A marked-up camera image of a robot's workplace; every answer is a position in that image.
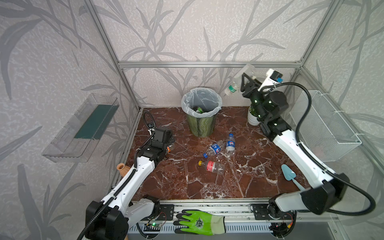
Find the upright-lying Pepsi bottle blue cap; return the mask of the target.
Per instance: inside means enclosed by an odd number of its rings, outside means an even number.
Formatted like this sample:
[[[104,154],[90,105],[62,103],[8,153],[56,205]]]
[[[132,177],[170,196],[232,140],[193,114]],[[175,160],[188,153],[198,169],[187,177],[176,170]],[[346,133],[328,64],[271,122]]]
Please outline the upright-lying Pepsi bottle blue cap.
[[[230,133],[226,141],[226,155],[228,157],[233,156],[235,154],[235,150],[236,150],[235,137],[232,133]]]

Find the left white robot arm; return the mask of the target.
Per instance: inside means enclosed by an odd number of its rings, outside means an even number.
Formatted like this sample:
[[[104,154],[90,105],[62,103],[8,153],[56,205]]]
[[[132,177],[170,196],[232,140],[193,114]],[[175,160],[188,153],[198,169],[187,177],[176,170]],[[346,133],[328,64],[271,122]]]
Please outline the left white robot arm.
[[[154,130],[147,142],[134,155],[134,164],[121,181],[100,202],[91,202],[86,209],[85,228],[78,239],[123,240],[130,227],[154,214],[156,200],[152,197],[133,204],[132,198],[170,152],[173,132],[164,127]]]

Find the green label soda bottle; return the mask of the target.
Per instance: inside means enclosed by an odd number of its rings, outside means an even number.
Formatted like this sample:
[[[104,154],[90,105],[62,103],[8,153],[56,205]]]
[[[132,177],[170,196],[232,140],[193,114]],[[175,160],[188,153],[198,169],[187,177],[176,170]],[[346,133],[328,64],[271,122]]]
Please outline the green label soda bottle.
[[[201,107],[194,107],[193,110],[198,114],[203,114],[205,112]]]

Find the red label bottle yellow cap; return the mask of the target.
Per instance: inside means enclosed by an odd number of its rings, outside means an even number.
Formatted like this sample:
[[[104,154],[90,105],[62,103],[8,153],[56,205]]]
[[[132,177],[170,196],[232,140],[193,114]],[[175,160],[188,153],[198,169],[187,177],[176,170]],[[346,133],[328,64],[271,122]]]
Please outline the red label bottle yellow cap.
[[[199,161],[198,165],[200,167],[204,167],[208,172],[216,173],[219,175],[223,175],[225,172],[225,167],[214,161]]]

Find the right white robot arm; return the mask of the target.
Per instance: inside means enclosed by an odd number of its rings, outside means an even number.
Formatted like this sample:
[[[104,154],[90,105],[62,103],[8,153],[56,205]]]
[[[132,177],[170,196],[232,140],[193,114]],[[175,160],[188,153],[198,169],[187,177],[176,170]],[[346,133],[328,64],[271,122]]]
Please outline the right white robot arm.
[[[282,194],[270,199],[272,216],[280,212],[309,211],[316,215],[330,211],[343,198],[349,178],[337,174],[323,164],[298,140],[298,133],[281,117],[288,107],[286,95],[277,88],[283,85],[282,74],[273,71],[271,77],[260,82],[250,75],[241,75],[240,91],[250,99],[263,134],[285,152],[301,170],[310,188],[294,193]]]

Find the crushed Pepsi bottle blue cap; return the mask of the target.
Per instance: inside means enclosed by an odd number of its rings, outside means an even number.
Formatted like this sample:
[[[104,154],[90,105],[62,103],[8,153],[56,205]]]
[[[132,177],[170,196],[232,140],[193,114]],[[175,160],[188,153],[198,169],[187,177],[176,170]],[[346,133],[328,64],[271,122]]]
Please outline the crushed Pepsi bottle blue cap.
[[[214,142],[208,147],[207,151],[205,153],[203,153],[203,157],[206,159],[208,157],[218,155],[219,153],[221,153],[223,151],[224,148],[225,148],[225,142],[224,141]]]

